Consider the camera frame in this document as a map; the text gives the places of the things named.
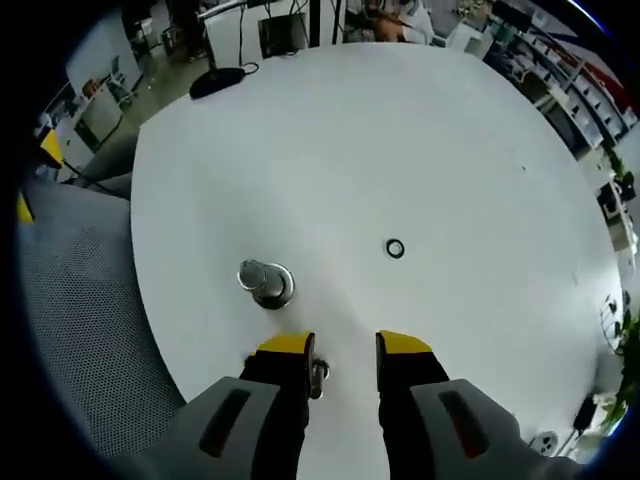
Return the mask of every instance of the floor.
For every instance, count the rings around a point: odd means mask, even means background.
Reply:
[[[142,79],[135,89],[137,96],[131,105],[123,107],[120,125],[100,146],[101,149],[136,133],[144,122],[186,95],[193,81],[209,67],[206,58],[184,63],[168,58],[164,49],[157,46],[151,50],[150,57],[141,59],[140,68]]]

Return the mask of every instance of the computer monitor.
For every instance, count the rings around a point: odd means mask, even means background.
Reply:
[[[491,13],[511,24],[516,30],[526,32],[531,27],[532,15],[524,13],[500,0],[493,4]]]

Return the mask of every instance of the yellow object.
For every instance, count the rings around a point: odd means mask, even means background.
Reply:
[[[307,340],[311,332],[302,333],[281,333],[271,337],[258,347],[258,351],[277,353],[305,353]]]
[[[18,221],[33,223],[33,213],[24,199],[22,192],[18,193]]]
[[[49,133],[47,133],[47,136],[44,137],[40,146],[61,166],[64,164],[62,150],[60,150],[60,145],[58,144],[58,139],[56,138],[56,132],[54,130],[50,130]]]
[[[389,330],[381,330],[380,335],[384,339],[384,347],[388,354],[431,352],[431,347],[416,337]]]

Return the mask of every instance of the white round table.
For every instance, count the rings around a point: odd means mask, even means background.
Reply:
[[[497,73],[444,49],[312,49],[177,100],[142,127],[131,208],[145,310],[186,400],[279,330],[316,332],[332,371],[310,403],[303,479],[388,478],[376,331],[429,343],[526,436],[570,428],[600,311],[621,304],[604,219],[560,137]],[[290,269],[290,305],[242,290],[246,259]]]

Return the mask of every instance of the black ring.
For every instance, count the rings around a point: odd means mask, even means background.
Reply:
[[[391,253],[391,245],[393,245],[394,243],[397,243],[397,244],[400,245],[400,252]],[[395,258],[396,260],[399,259],[399,258],[402,258],[402,256],[404,255],[404,243],[402,243],[397,238],[390,238],[389,240],[387,240],[386,249],[387,249],[387,253],[389,254],[389,256],[391,258]]]

